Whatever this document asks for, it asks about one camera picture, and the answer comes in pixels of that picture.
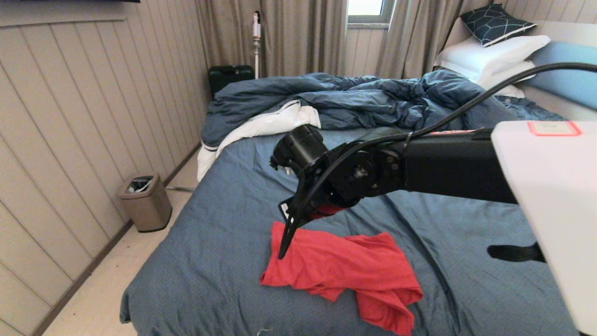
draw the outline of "white device housing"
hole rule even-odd
[[[597,123],[505,121],[491,140],[574,324],[597,335]]]
[[[261,23],[259,14],[253,14],[253,53],[255,54],[255,79],[259,79],[259,54],[261,50]]]

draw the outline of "blue cushion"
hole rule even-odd
[[[597,48],[566,42],[551,42],[537,50],[531,60],[536,66],[558,62],[597,64]],[[527,84],[597,109],[597,74],[579,70],[542,72]]]

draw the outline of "trash can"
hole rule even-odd
[[[157,172],[131,176],[118,191],[118,197],[137,231],[159,231],[168,225],[172,205]]]

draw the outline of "pillow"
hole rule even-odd
[[[554,42],[533,54],[533,62],[545,65],[558,62],[582,62],[597,65],[597,48],[588,45]],[[578,70],[557,70],[537,74],[528,85],[597,109],[597,75]]]
[[[508,85],[507,87],[501,89],[500,91],[496,92],[494,96],[508,96],[514,98],[524,98],[524,92],[515,87],[514,85]]]
[[[477,84],[479,84],[484,89],[489,90],[490,88],[496,86],[497,84],[500,84],[503,80],[506,80],[516,74],[520,74],[521,72],[532,69],[532,68],[535,68],[535,64],[533,64],[531,61],[523,61],[523,62],[521,62],[511,68],[508,68],[504,71],[497,72],[497,73],[493,74],[491,77],[487,78],[487,80],[485,80],[483,82],[477,82]],[[525,78],[521,79],[520,81],[524,81],[524,80],[527,80],[527,79],[533,78],[533,77],[535,77],[535,75],[525,77]]]
[[[471,36],[444,49],[435,60],[435,66],[456,71],[475,83],[482,83],[493,74],[521,63],[547,43],[547,36],[519,36],[484,48]]]
[[[477,8],[460,18],[483,47],[522,35],[537,26],[536,23],[512,17],[501,4]]]

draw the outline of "white pillow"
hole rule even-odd
[[[508,96],[514,98],[524,98],[524,92],[515,87],[514,85],[508,85],[507,87],[501,89],[500,91],[496,92],[494,96]]]
[[[549,41],[549,37],[544,35],[518,36],[484,48],[474,36],[471,36],[461,43],[444,49],[438,55],[435,66],[448,68],[475,83],[482,83],[493,74],[521,63]]]
[[[515,65],[509,69],[506,69],[504,71],[500,71],[496,74],[493,74],[491,77],[487,78],[487,80],[485,80],[485,81],[482,81],[482,82],[477,81],[477,84],[479,84],[484,89],[489,90],[490,88],[496,86],[503,80],[506,80],[516,74],[520,74],[521,72],[532,69],[532,68],[535,68],[535,64],[533,64],[529,60],[526,60],[521,63],[518,63],[517,65]],[[535,75],[525,77],[525,78],[521,79],[520,81],[528,80],[533,77],[535,77]]]

